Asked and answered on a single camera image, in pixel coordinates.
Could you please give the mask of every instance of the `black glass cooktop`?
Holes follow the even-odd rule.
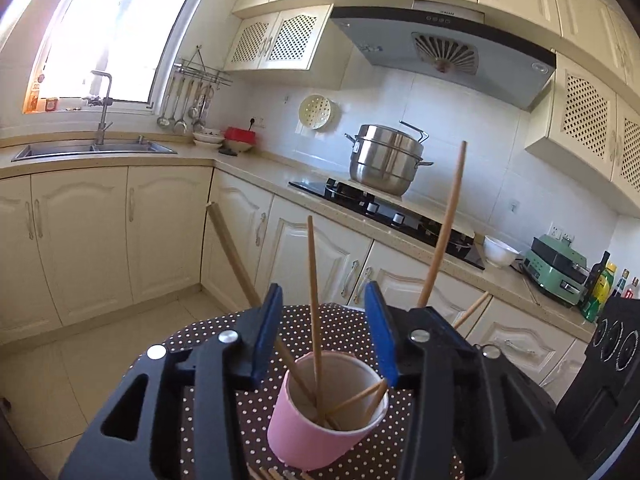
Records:
[[[436,246],[440,233],[439,222],[418,213],[413,213],[395,204],[377,199],[366,191],[330,178],[326,182],[290,182],[293,187],[319,196],[329,202],[345,207],[355,213],[371,218],[411,238],[432,247]],[[474,245],[474,239],[456,230],[451,231],[447,254],[484,270],[484,263]]]

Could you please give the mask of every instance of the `polka dot tablecloth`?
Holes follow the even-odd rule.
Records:
[[[193,323],[176,332],[164,343],[175,352],[198,346],[209,337],[232,328],[238,314],[229,314]],[[322,347],[354,354],[358,359],[378,370],[378,363],[369,337],[369,329],[363,312],[338,304],[321,305]],[[283,309],[280,334],[294,358],[311,351],[310,308],[308,305],[288,306]],[[280,462],[267,443],[267,427],[280,391],[286,367],[277,352],[273,353],[268,373],[255,392],[236,392],[238,417],[246,461],[257,470],[275,467],[297,471]],[[185,388],[182,399],[182,449],[180,470],[183,480],[193,477],[193,396],[194,388]],[[402,448],[409,428],[412,411],[411,393],[405,390],[389,390],[389,409],[382,422],[367,438],[328,467],[311,472],[317,480],[390,480],[396,477],[400,467]],[[451,479],[463,480],[462,463],[452,456]]]

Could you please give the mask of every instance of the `pot handle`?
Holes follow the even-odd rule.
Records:
[[[399,121],[400,124],[402,124],[403,126],[406,126],[407,128],[411,128],[412,130],[415,130],[416,132],[418,132],[420,134],[420,140],[418,140],[418,143],[423,143],[425,140],[427,140],[429,138],[429,134],[425,133],[423,130],[421,130],[420,128],[416,128],[415,126],[413,126],[412,124],[409,123],[405,123],[404,121]]]

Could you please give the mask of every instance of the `faucet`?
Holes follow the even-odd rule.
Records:
[[[100,117],[100,123],[98,124],[98,129],[95,131],[95,143],[99,146],[104,144],[104,133],[107,131],[107,128],[113,124],[111,121],[109,124],[106,123],[107,118],[107,107],[113,104],[113,99],[109,97],[111,92],[111,83],[113,79],[111,78],[111,74],[108,72],[103,72],[102,70],[91,70],[91,73],[94,75],[98,75],[100,77],[105,77],[109,80],[109,86],[107,87],[107,95],[102,100],[102,116]]]

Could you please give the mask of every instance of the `tiled floor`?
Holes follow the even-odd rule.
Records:
[[[224,313],[199,292],[142,314],[0,360],[8,420],[34,462],[55,479],[88,421],[129,365],[194,320]]]

